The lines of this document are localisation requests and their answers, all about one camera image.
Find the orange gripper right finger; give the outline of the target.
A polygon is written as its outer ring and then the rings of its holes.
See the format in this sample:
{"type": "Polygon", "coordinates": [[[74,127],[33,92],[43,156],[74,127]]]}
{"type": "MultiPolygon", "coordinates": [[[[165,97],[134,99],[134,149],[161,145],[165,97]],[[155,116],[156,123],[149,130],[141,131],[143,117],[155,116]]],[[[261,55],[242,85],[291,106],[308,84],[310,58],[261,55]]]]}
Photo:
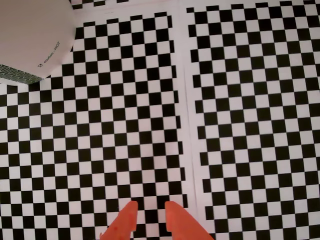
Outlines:
{"type": "Polygon", "coordinates": [[[212,236],[188,213],[174,201],[165,202],[166,230],[173,240],[213,240],[212,236]]]}

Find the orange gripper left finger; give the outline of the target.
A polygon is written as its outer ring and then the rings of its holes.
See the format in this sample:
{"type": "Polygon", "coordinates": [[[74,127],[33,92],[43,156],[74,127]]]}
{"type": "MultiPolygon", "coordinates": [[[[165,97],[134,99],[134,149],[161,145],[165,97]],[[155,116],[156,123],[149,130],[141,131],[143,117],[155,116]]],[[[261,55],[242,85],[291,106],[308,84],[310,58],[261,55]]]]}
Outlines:
{"type": "Polygon", "coordinates": [[[130,240],[131,233],[136,231],[138,202],[130,201],[118,213],[115,220],[104,233],[100,233],[100,240],[130,240]]]}

